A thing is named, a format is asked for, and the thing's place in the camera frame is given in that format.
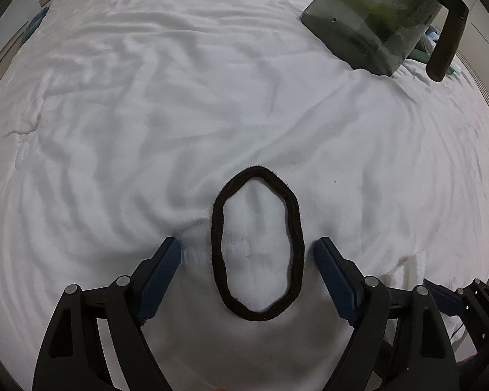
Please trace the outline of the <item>light blue cloth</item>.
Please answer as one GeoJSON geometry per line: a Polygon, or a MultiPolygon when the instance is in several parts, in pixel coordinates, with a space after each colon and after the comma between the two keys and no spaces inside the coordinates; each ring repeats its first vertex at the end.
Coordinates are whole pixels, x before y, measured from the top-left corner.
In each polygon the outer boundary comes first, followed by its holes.
{"type": "Polygon", "coordinates": [[[432,41],[434,44],[436,44],[439,41],[440,34],[441,32],[438,31],[433,26],[429,26],[427,28],[427,31],[425,32],[425,36],[427,36],[427,38],[430,39],[430,41],[432,41]]]}

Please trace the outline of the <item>teal knitted cloth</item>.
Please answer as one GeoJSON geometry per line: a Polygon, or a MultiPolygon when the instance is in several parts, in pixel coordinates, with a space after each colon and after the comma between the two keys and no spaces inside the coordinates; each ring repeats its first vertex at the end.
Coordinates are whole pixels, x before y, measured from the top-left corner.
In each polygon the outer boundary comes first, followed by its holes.
{"type": "Polygon", "coordinates": [[[33,17],[30,23],[26,26],[22,34],[22,41],[21,41],[22,44],[25,44],[25,42],[28,41],[30,37],[34,34],[34,32],[39,28],[44,17],[47,16],[49,9],[50,9],[49,5],[44,7],[36,16],[33,17]]]}

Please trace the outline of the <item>white cloth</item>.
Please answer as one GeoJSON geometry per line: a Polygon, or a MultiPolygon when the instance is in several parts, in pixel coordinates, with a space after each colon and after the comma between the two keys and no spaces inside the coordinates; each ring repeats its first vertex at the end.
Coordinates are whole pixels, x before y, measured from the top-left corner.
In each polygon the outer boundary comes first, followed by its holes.
{"type": "Polygon", "coordinates": [[[425,251],[403,258],[395,268],[384,274],[382,283],[393,289],[412,290],[416,285],[423,283],[426,259],[425,251]]]}

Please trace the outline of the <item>white bed sheet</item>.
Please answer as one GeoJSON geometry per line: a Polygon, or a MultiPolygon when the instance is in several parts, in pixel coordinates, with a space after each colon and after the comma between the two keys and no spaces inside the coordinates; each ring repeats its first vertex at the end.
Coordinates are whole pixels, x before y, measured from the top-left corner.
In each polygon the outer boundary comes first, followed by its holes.
{"type": "Polygon", "coordinates": [[[320,390],[350,338],[311,259],[281,316],[231,313],[212,206],[245,168],[297,196],[382,279],[489,277],[489,107],[472,76],[354,70],[300,21],[312,0],[54,0],[0,83],[0,359],[24,389],[64,288],[110,284],[177,238],[145,338],[175,390],[320,390]]]}

